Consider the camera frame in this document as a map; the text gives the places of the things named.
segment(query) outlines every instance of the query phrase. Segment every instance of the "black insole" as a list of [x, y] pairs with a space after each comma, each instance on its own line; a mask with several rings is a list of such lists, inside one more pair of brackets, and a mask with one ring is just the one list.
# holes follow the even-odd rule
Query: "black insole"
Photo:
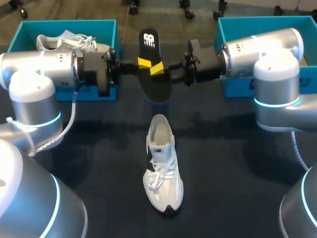
[[[151, 62], [151, 67], [161, 63], [159, 34], [155, 29], [144, 29], [139, 35], [139, 58]], [[149, 67], [140, 68], [138, 78], [148, 98], [158, 104], [166, 103], [172, 91], [172, 84], [164, 73], [151, 75]]]

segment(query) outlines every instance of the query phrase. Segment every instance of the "caster wheel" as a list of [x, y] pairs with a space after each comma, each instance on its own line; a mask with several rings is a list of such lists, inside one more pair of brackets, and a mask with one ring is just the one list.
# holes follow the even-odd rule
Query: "caster wheel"
[[131, 15], [136, 15], [138, 14], [139, 8], [136, 5], [130, 5], [129, 6], [129, 13]]
[[281, 16], [284, 13], [281, 6], [275, 6], [274, 8], [274, 15], [275, 16]]
[[222, 14], [221, 14], [220, 11], [214, 11], [214, 12], [213, 12], [213, 18], [214, 18], [214, 20], [218, 21], [218, 19], [219, 19], [220, 17], [222, 17]]
[[17, 5], [15, 2], [13, 2], [13, 1], [9, 1], [9, 5], [10, 5], [10, 7], [12, 7], [12, 9], [14, 9], [14, 10], [17, 10], [17, 9], [18, 9], [18, 5]]
[[185, 17], [189, 20], [193, 19], [196, 15], [194, 14], [194, 12], [192, 10], [186, 10], [185, 12]]
[[28, 18], [28, 12], [24, 8], [19, 9], [19, 13], [23, 19]]
[[179, 8], [184, 8], [185, 7], [183, 0], [179, 0], [178, 4], [179, 4]]
[[317, 9], [313, 10], [312, 17], [313, 17], [314, 21], [317, 23]]

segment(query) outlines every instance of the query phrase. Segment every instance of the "white cable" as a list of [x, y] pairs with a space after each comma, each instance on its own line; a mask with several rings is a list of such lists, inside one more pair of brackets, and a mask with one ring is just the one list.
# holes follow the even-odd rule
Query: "white cable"
[[16, 128], [20, 129], [21, 131], [23, 131], [23, 133], [25, 134], [28, 142], [30, 143], [30, 146], [31, 146], [31, 157], [33, 157], [34, 155], [36, 155], [36, 149], [35, 149], [35, 145], [34, 145], [34, 141], [32, 139], [32, 137], [30, 136], [30, 133], [25, 130], [23, 127], [21, 127], [21, 125], [17, 122], [17, 121], [14, 121], [12, 118], [6, 118], [6, 121], [8, 123], [11, 123], [13, 124]]
[[67, 127], [63, 130], [63, 132], [61, 134], [59, 134], [57, 137], [55, 137], [53, 140], [49, 141], [48, 143], [40, 146], [39, 148], [36, 149], [36, 153], [39, 153], [40, 151], [46, 149], [47, 147], [55, 144], [56, 142], [58, 142], [59, 140], [61, 140], [66, 133], [69, 131], [69, 129], [71, 128], [71, 126], [73, 125], [74, 121], [75, 121], [75, 116], [76, 116], [76, 99], [77, 99], [77, 91], [74, 91], [73, 94], [73, 101], [71, 104], [71, 116], [70, 116], [70, 120], [68, 122]]
[[303, 168], [304, 168], [306, 171], [308, 171], [309, 168], [308, 168], [307, 165], [305, 164], [304, 160], [302, 159], [302, 157], [301, 157], [301, 155], [300, 155], [300, 153], [299, 153], [299, 151], [298, 151], [297, 143], [296, 143], [296, 137], [295, 137], [295, 132], [292, 131], [291, 134], [292, 134], [293, 147], [294, 147], [294, 151], [295, 151], [296, 157], [297, 157], [299, 163], [303, 166]]
[[299, 5], [301, 4], [301, 0], [298, 0], [296, 8], [294, 9], [294, 11], [299, 11]]

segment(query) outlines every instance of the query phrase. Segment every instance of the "table surface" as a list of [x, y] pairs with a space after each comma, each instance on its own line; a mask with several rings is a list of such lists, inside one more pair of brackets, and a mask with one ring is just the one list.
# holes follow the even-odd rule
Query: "table surface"
[[[162, 45], [166, 63], [186, 45]], [[137, 45], [125, 45], [133, 59]], [[12, 116], [0, 92], [1, 119]], [[70, 103], [61, 103], [65, 123]], [[226, 99], [220, 83], [173, 86], [166, 106], [153, 106], [134, 76], [121, 80], [116, 102], [79, 102], [64, 141], [36, 159], [84, 201], [88, 238], [246, 237], [281, 238], [278, 208], [304, 173], [290, 134], [269, 133], [255, 123], [252, 99]], [[184, 200], [173, 219], [161, 217], [145, 194], [146, 135], [153, 115], [168, 118], [175, 135]], [[313, 164], [315, 134], [298, 135]]]

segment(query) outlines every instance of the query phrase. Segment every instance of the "sneaker logo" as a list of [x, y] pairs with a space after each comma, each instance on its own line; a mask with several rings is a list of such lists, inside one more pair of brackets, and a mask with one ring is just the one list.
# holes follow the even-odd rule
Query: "sneaker logo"
[[155, 150], [154, 150], [154, 153], [163, 153], [163, 150], [161, 150], [161, 149], [155, 149]]
[[143, 39], [144, 39], [144, 44], [147, 46], [151, 46], [151, 47], [155, 47], [154, 44], [154, 36], [153, 35], [149, 35], [149, 34], [144, 34], [143, 35]]

